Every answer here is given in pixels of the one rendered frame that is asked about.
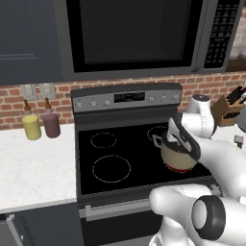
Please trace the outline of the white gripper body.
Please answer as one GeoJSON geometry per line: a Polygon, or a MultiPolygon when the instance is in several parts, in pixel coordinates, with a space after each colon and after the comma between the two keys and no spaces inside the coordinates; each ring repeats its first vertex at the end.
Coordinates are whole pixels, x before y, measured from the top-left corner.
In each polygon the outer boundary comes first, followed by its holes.
{"type": "Polygon", "coordinates": [[[179,140],[171,134],[170,130],[167,131],[166,139],[168,140],[168,142],[177,142],[178,144],[180,144],[179,140]]]}

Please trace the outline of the black and steel stove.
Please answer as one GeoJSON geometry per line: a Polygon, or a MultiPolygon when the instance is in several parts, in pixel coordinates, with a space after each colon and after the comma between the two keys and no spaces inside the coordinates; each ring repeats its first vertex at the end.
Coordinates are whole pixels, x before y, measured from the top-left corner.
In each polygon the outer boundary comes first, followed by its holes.
{"type": "MultiPolygon", "coordinates": [[[[201,164],[186,173],[165,166],[153,135],[161,136],[181,103],[179,84],[98,86],[71,93],[75,124],[76,186],[79,211],[148,199],[163,185],[218,185],[201,164]]],[[[81,218],[85,246],[148,246],[161,216],[150,210],[106,219],[81,218]]]]}

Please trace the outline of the wooden knife block with knives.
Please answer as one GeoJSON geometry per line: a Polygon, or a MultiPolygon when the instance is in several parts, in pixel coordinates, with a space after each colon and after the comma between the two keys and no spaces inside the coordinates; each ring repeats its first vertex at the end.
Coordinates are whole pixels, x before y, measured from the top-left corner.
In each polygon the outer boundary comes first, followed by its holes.
{"type": "Polygon", "coordinates": [[[229,95],[222,96],[211,107],[211,113],[220,127],[233,126],[240,111],[244,107],[244,99],[241,98],[246,92],[246,87],[238,86],[229,95]]]}

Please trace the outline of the small grey object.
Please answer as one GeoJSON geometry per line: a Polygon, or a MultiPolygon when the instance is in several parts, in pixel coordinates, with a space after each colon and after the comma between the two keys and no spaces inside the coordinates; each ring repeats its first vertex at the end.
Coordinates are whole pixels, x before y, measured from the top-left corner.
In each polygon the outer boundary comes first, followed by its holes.
{"type": "Polygon", "coordinates": [[[236,135],[234,137],[234,142],[237,144],[237,146],[239,148],[241,148],[243,146],[243,143],[244,143],[244,137],[240,136],[240,135],[236,135]]]}

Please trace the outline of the grey round appliance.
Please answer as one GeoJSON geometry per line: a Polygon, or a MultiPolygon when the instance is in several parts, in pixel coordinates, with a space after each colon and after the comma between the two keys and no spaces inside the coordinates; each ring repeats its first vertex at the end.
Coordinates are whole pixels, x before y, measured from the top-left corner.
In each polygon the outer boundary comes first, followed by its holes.
{"type": "Polygon", "coordinates": [[[246,133],[246,105],[240,111],[240,115],[236,118],[237,126],[246,133]]]}

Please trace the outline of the black microwave oven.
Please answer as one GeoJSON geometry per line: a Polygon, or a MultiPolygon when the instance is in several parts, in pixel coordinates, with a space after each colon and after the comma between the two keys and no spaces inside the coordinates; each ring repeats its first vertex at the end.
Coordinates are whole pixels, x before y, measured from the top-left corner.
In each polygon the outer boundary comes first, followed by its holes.
{"type": "Polygon", "coordinates": [[[245,0],[53,0],[66,81],[227,69],[245,0]]]}

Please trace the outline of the wooden shelf with white jars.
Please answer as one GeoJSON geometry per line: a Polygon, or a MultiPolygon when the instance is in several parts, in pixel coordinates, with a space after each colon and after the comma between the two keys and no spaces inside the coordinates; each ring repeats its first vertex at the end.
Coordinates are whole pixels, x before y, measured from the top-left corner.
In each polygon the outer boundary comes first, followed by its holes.
{"type": "Polygon", "coordinates": [[[238,22],[227,66],[227,72],[237,71],[246,71],[246,6],[243,8],[238,22]]]}

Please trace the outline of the maroon cylinder bottle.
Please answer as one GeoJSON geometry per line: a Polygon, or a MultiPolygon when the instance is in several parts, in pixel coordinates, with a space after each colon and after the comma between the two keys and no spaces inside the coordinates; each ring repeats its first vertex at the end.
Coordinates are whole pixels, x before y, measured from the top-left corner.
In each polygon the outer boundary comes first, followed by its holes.
{"type": "Polygon", "coordinates": [[[45,133],[50,138],[58,137],[61,134],[59,118],[55,113],[48,113],[42,117],[45,133]]]}

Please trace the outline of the yellow cylinder bottle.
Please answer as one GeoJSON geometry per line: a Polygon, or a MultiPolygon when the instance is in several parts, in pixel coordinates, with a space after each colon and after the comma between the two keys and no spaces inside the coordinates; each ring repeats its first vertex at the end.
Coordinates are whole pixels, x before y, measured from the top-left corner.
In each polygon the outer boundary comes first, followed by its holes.
{"type": "Polygon", "coordinates": [[[23,128],[26,137],[30,140],[37,140],[41,137],[41,129],[37,115],[30,114],[22,118],[23,128]]]}

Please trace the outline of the dark blue base cupboard front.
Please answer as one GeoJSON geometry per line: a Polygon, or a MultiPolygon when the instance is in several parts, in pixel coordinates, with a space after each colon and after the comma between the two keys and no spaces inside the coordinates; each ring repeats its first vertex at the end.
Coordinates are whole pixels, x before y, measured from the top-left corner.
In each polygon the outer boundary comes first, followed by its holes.
{"type": "Polygon", "coordinates": [[[84,246],[76,203],[18,211],[13,221],[23,246],[84,246]]]}

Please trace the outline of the dark blue wall cupboard door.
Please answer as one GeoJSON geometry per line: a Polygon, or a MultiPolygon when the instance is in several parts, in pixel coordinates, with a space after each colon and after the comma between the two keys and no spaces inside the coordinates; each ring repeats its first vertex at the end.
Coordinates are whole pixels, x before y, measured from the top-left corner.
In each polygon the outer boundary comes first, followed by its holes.
{"type": "Polygon", "coordinates": [[[53,0],[0,0],[0,86],[61,80],[53,0]]]}

